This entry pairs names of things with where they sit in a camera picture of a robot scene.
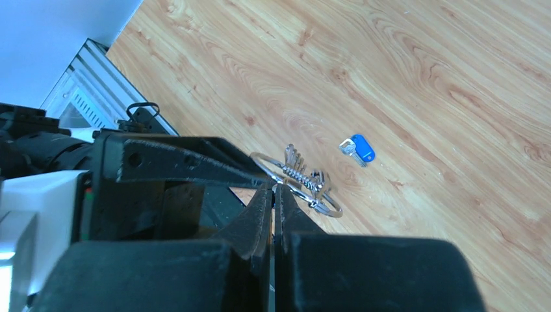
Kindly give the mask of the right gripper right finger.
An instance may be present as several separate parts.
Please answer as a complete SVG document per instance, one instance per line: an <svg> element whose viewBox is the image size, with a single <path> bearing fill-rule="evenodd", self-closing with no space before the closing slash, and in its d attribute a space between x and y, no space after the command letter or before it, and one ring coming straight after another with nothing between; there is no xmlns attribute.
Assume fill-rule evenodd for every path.
<svg viewBox="0 0 551 312"><path fill-rule="evenodd" d="M274 192L277 311L484 311L459 249L438 239L330 235Z"/></svg>

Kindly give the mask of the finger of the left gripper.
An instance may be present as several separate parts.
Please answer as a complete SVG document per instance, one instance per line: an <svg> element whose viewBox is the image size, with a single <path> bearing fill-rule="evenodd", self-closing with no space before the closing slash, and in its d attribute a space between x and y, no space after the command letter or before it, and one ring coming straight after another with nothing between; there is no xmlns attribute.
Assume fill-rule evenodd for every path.
<svg viewBox="0 0 551 312"><path fill-rule="evenodd" d="M116 143L116 181L178 181L257 189L271 179L220 137L125 138Z"/></svg>

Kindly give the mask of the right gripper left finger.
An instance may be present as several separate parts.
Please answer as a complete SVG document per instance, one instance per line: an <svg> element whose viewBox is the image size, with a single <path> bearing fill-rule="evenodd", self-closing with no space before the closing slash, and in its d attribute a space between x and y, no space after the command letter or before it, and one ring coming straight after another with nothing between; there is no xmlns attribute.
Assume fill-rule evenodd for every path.
<svg viewBox="0 0 551 312"><path fill-rule="evenodd" d="M208 239L86 241L60 258L33 311L268 311L273 192Z"/></svg>

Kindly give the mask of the blue-capped key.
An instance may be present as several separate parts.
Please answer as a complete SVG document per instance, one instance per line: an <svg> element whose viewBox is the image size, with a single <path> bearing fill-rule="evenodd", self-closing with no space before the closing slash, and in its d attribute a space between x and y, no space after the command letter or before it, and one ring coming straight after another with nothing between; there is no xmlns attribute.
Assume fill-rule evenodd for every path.
<svg viewBox="0 0 551 312"><path fill-rule="evenodd" d="M344 155L353 158L359 166L366 168L376 158L376 152L361 134L352 135L339 144Z"/></svg>

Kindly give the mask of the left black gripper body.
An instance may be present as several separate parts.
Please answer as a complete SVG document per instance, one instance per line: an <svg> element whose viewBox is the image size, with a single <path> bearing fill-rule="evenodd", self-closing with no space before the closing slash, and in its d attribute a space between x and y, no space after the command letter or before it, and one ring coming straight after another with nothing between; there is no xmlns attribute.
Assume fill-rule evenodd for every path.
<svg viewBox="0 0 551 312"><path fill-rule="evenodd" d="M199 226L205 187L222 187L178 181L117 182L116 143L134 137L204 136L105 131L92 143L73 139L71 167L87 173L74 242L189 237Z"/></svg>

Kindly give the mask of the silver keyring with keys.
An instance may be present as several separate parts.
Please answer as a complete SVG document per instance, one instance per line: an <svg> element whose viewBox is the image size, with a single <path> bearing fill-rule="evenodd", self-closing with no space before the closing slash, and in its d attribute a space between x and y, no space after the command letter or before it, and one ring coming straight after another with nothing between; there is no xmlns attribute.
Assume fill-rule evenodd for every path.
<svg viewBox="0 0 551 312"><path fill-rule="evenodd" d="M293 144L285 148L283 162L260 152L251 153L250 158L269 178L288 186L293 195L307 202L317 213L332 218L343 216L342 207L329 195L329 176L317 169L308 174L305 159Z"/></svg>

